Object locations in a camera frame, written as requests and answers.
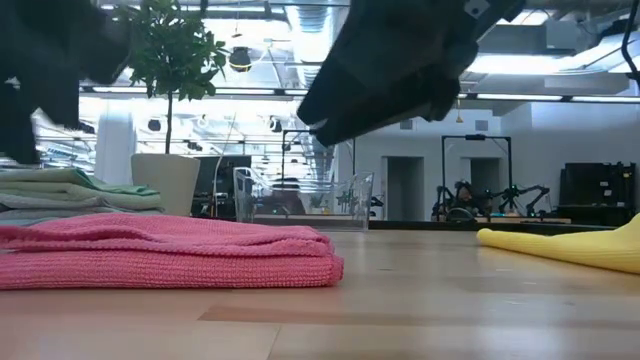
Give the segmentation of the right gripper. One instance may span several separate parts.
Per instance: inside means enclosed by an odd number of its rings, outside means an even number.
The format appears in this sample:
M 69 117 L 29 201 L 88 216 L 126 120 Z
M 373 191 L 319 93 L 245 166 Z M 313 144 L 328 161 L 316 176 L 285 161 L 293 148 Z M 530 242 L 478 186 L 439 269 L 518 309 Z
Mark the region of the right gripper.
M 325 146 L 421 117 L 440 121 L 479 42 L 525 0 L 352 0 L 297 115 Z

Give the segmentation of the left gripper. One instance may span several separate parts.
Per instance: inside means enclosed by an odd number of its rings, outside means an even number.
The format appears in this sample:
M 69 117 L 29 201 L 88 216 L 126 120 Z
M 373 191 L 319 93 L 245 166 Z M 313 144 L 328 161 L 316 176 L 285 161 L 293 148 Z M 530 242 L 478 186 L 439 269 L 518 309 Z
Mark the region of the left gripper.
M 82 80 L 114 83 L 128 64 L 132 25 L 92 0 L 0 0 L 0 82 L 16 79 L 32 98 L 62 99 Z M 23 165 L 40 162 L 31 115 L 77 128 L 79 102 L 28 100 L 0 84 L 0 154 Z

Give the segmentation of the sage green microfiber towel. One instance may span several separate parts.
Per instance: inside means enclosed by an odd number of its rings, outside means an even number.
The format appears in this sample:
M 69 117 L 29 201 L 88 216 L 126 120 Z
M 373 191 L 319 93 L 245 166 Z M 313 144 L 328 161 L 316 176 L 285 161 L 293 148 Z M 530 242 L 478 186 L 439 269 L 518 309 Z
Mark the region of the sage green microfiber towel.
M 79 201 L 101 198 L 127 210 L 161 209 L 160 193 L 146 186 L 110 185 L 76 168 L 11 170 L 0 172 L 0 193 Z

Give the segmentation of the grey waffle microfiber towel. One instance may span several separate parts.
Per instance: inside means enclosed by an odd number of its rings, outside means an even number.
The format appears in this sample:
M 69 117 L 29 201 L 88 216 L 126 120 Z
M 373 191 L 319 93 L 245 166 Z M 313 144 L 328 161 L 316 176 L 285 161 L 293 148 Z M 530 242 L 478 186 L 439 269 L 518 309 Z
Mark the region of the grey waffle microfiber towel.
M 13 209 L 0 211 L 0 225 L 30 226 L 33 224 L 94 214 L 124 213 L 130 215 L 163 215 L 161 210 L 130 211 L 106 207 L 80 209 Z

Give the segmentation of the clear plastic bin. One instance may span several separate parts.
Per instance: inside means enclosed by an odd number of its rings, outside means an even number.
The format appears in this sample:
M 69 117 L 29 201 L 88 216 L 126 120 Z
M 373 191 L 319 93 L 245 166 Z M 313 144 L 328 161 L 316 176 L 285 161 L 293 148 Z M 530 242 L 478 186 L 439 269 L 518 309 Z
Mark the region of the clear plastic bin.
M 273 226 L 310 226 L 327 231 L 368 229 L 374 175 L 343 182 L 267 180 L 251 168 L 234 170 L 236 220 Z

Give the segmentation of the pink microfiber towel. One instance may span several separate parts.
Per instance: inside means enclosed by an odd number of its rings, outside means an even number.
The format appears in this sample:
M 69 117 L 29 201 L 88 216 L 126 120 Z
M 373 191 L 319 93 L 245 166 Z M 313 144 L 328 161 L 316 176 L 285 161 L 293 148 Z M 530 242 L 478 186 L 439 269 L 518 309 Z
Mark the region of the pink microfiber towel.
M 343 271 L 306 226 L 125 213 L 0 226 L 0 290 L 327 287 Z

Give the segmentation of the yellow microfiber towel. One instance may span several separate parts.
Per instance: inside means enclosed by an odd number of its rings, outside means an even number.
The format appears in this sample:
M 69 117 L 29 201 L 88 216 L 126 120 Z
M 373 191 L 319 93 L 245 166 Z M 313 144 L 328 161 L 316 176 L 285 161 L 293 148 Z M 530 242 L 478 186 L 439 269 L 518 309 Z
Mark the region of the yellow microfiber towel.
M 537 235 L 481 229 L 480 245 L 640 275 L 640 213 L 614 230 Z

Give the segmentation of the white building column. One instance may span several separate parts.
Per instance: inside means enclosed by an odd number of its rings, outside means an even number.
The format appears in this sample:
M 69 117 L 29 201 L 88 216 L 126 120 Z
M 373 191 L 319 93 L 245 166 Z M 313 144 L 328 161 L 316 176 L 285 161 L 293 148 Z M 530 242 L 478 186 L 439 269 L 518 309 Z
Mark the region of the white building column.
M 94 176 L 109 185 L 131 185 L 136 146 L 132 114 L 115 109 L 104 112 L 98 122 Z

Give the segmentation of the black ceiling dome fixture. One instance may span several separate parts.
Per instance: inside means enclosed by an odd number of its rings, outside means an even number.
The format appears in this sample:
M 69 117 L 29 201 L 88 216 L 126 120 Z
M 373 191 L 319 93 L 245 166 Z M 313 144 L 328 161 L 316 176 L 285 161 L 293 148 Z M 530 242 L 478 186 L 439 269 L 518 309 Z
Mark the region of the black ceiling dome fixture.
M 252 67 L 252 61 L 248 47 L 234 47 L 229 56 L 229 65 L 238 73 L 248 72 Z

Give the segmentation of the person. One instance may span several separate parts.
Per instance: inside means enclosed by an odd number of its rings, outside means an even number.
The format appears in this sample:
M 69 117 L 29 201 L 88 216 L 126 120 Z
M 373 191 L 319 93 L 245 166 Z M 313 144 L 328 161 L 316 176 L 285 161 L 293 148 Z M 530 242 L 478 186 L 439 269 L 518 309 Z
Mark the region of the person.
M 489 217 L 493 204 L 491 197 L 486 192 L 477 192 L 466 181 L 455 184 L 456 194 L 451 208 L 455 216 L 475 219 L 476 217 Z

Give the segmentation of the green plant in white pot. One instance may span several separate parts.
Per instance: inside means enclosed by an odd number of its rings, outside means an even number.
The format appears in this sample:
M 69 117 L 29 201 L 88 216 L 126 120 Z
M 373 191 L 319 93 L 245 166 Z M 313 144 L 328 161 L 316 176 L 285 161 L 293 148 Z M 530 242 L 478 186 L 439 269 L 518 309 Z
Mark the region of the green plant in white pot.
M 167 215 L 189 216 L 200 161 L 170 152 L 174 104 L 214 96 L 213 79 L 224 74 L 228 51 L 204 24 L 209 0 L 189 11 L 180 0 L 141 0 L 118 9 L 133 32 L 132 86 L 142 85 L 149 99 L 167 100 L 165 145 L 162 154 L 135 154 L 133 180 L 159 192 Z

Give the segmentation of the black background monitor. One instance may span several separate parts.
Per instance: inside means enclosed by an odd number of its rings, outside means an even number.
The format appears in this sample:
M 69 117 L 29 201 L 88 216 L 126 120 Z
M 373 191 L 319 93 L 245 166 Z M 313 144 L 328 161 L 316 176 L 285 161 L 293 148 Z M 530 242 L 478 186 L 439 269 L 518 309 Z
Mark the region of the black background monitor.
M 200 168 L 195 194 L 231 194 L 234 191 L 233 169 L 251 166 L 250 156 L 225 156 L 219 161 L 217 156 L 197 157 Z

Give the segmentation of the linear ceiling light bar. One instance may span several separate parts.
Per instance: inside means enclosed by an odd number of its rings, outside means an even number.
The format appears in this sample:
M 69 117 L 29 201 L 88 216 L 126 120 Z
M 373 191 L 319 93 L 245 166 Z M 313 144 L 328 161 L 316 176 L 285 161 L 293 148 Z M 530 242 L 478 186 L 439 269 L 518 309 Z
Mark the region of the linear ceiling light bar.
M 81 85 L 82 93 L 107 94 L 136 94 L 145 95 L 146 89 L 139 86 L 90 86 Z M 217 95 L 227 96 L 276 96 L 276 97 L 304 97 L 304 89 L 278 88 L 234 88 L 218 87 Z M 504 94 L 504 93 L 474 93 L 463 92 L 458 95 L 461 100 L 481 101 L 518 101 L 518 102 L 561 102 L 585 104 L 629 104 L 640 105 L 640 96 L 609 96 L 609 95 L 547 95 L 547 94 Z

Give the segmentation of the black background shelf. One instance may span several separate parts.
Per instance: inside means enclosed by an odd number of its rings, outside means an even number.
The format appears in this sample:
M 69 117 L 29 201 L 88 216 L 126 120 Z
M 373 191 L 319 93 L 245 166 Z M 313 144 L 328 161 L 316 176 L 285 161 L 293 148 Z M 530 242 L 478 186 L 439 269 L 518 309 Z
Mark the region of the black background shelf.
M 637 213 L 635 163 L 566 163 L 557 214 L 573 224 L 621 226 Z

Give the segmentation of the black station frame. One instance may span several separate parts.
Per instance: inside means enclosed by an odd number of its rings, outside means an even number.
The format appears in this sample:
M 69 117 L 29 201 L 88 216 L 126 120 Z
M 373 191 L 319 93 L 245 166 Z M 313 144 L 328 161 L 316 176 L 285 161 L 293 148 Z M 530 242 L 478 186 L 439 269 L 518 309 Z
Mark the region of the black station frame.
M 447 139 L 462 139 L 465 141 L 486 141 L 486 140 L 504 140 L 507 144 L 507 174 L 508 174 L 508 186 L 505 191 L 500 193 L 489 193 L 488 198 L 493 199 L 498 196 L 501 197 L 510 192 L 513 187 L 513 160 L 512 160 L 512 138 L 510 136 L 491 136 L 484 134 L 467 134 L 467 135 L 442 135 L 440 139 L 440 147 L 441 147 L 441 185 L 440 192 L 438 196 L 438 205 L 437 208 L 442 210 L 443 215 L 447 215 L 451 209 L 454 208 L 456 204 L 457 196 L 452 194 L 446 185 L 446 140 Z

